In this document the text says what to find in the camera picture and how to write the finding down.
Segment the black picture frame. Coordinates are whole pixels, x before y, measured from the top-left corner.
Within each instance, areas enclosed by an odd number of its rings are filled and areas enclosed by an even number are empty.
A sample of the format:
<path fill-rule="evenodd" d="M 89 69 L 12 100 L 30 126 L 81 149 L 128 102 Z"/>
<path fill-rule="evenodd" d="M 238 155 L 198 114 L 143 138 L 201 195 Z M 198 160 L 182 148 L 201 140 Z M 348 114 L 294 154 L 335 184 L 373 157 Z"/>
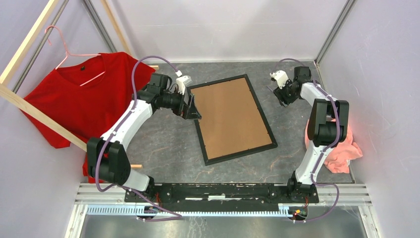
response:
<path fill-rule="evenodd" d="M 278 146 L 248 75 L 188 87 L 202 118 L 195 127 L 209 166 Z"/>

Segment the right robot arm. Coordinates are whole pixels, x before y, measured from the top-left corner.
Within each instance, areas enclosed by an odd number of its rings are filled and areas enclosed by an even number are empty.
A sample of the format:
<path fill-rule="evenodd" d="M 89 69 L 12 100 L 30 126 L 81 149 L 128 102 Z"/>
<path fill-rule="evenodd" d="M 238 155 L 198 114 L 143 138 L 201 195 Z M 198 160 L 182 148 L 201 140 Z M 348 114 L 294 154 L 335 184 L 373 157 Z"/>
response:
<path fill-rule="evenodd" d="M 338 143 L 344 141 L 348 130 L 349 103 L 337 100 L 312 80 L 307 66 L 294 69 L 294 78 L 278 70 L 270 74 L 276 82 L 274 94 L 284 107 L 303 99 L 312 107 L 306 135 L 309 143 L 299 167 L 287 182 L 286 196 L 292 202 L 313 195 L 321 165 Z"/>

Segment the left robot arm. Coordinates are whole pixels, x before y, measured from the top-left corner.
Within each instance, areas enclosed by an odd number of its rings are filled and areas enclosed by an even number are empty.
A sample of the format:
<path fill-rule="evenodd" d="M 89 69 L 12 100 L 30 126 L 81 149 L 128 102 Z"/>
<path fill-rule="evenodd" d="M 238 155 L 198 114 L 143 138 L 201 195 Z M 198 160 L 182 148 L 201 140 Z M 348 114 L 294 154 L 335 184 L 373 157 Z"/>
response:
<path fill-rule="evenodd" d="M 96 181 L 103 180 L 137 191 L 144 202 L 156 195 L 153 178 L 131 167 L 126 148 L 141 126 L 158 109 L 170 109 L 183 119 L 201 119 L 194 94 L 187 91 L 192 83 L 189 75 L 173 81 L 169 76 L 153 73 L 149 83 L 137 91 L 118 121 L 99 138 L 87 143 L 87 172 Z"/>

